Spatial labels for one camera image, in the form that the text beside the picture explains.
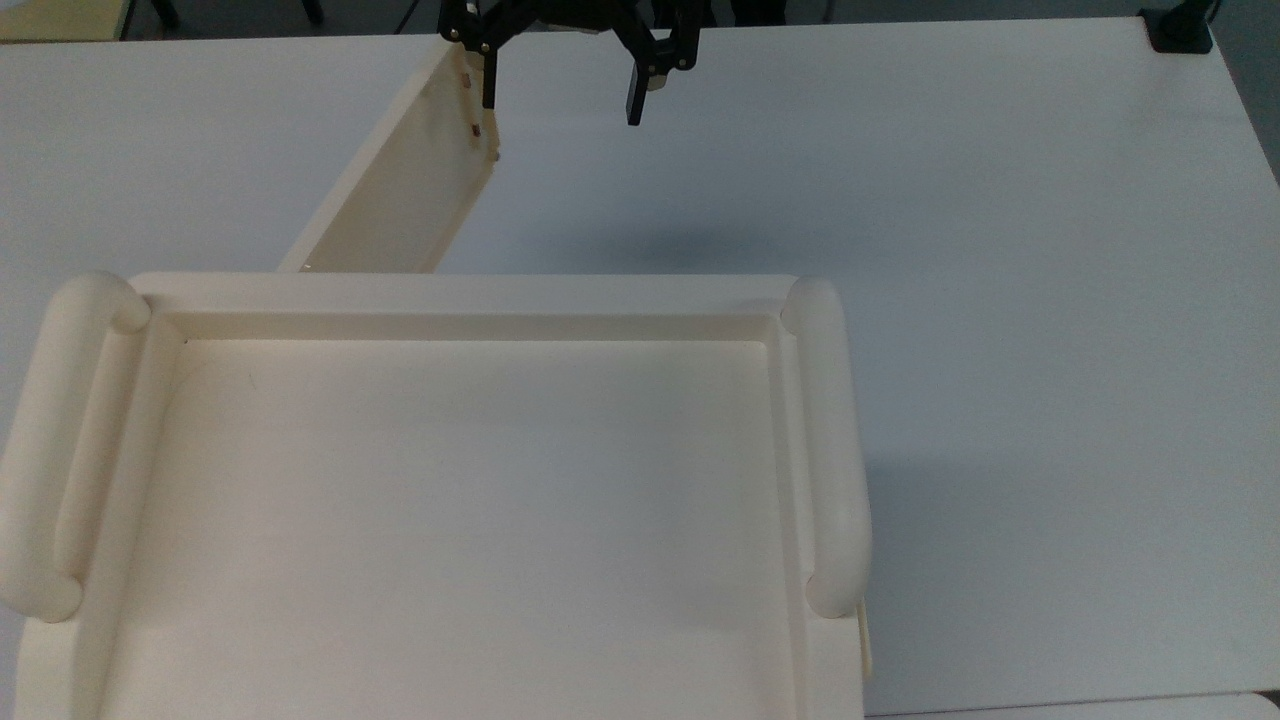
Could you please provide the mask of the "black gripper silver flange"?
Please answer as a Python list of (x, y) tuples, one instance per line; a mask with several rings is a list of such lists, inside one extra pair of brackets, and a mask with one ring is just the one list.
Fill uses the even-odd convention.
[(530, 24), (612, 29), (634, 59), (626, 119), (639, 126), (646, 95), (663, 87), (672, 70), (696, 65), (701, 32), (700, 1), (654, 1), (653, 6), (659, 28), (668, 31), (662, 38), (654, 36), (636, 1), (494, 1), (485, 12), (480, 1), (440, 1), (438, 32), (480, 58), (483, 106), (492, 110), (497, 102), (498, 51)]

